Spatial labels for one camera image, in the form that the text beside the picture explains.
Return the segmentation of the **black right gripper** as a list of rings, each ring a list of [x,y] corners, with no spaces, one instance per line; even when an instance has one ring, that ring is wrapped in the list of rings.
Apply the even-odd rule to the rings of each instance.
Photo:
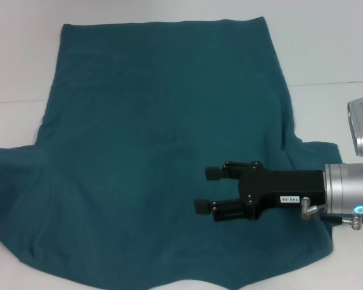
[[[303,198],[310,199],[310,206],[325,204],[321,170],[270,170],[262,164],[226,161],[220,167],[205,168],[205,175],[208,181],[239,180],[239,199],[194,200],[195,212],[211,214],[215,222],[257,220],[271,208],[300,208]]]

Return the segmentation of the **blue teal shirt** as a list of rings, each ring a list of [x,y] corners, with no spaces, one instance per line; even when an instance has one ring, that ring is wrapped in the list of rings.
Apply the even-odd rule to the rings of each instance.
[[[264,18],[64,25],[32,146],[0,149],[0,241],[21,262],[109,290],[201,280],[238,290],[328,256],[332,228],[298,209],[214,222],[197,198],[225,161],[274,170],[340,163],[294,133]]]

